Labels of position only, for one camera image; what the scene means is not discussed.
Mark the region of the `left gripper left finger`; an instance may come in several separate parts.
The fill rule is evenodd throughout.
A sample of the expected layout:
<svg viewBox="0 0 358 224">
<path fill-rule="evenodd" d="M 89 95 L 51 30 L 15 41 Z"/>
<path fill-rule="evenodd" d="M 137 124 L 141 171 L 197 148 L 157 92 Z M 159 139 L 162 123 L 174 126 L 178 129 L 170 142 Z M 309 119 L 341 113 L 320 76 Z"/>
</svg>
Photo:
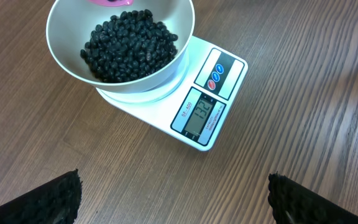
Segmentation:
<svg viewBox="0 0 358 224">
<path fill-rule="evenodd" d="M 82 181 L 69 171 L 0 206 L 0 223 L 67 223 L 78 217 Z"/>
</svg>

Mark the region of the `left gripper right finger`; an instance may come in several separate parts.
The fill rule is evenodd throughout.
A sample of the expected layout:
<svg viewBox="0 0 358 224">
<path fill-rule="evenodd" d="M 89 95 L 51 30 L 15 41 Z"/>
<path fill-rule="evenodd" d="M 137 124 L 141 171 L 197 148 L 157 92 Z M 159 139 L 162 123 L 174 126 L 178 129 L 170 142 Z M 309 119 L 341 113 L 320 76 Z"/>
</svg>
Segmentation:
<svg viewBox="0 0 358 224">
<path fill-rule="evenodd" d="M 279 173 L 268 176 L 268 203 L 277 224 L 358 224 L 358 216 Z"/>
</svg>

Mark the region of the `pink scoop blue handle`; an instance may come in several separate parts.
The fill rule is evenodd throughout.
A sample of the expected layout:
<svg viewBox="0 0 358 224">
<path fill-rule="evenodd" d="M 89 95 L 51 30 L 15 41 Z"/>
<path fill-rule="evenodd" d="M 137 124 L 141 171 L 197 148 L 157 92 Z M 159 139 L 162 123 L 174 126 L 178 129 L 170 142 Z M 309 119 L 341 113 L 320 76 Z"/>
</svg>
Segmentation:
<svg viewBox="0 0 358 224">
<path fill-rule="evenodd" d="M 120 6 L 130 6 L 133 4 L 133 0 L 89 0 L 93 4 L 97 4 L 105 7 L 120 7 Z"/>
</svg>

